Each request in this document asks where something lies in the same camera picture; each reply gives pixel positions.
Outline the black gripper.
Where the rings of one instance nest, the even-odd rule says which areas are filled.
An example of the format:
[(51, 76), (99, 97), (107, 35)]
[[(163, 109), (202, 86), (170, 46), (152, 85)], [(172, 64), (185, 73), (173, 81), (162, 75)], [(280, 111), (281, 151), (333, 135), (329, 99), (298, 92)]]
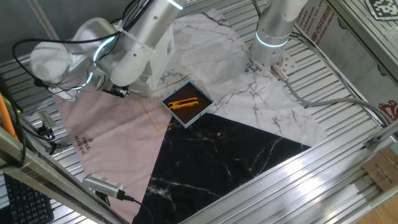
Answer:
[[(117, 86), (114, 85), (112, 82), (105, 82), (101, 91), (108, 93), (108, 94), (114, 94), (117, 97), (120, 98), (125, 98), (127, 96), (127, 92), (117, 92), (116, 91)], [(119, 86), (118, 87), (121, 90), (128, 91), (129, 86)]]

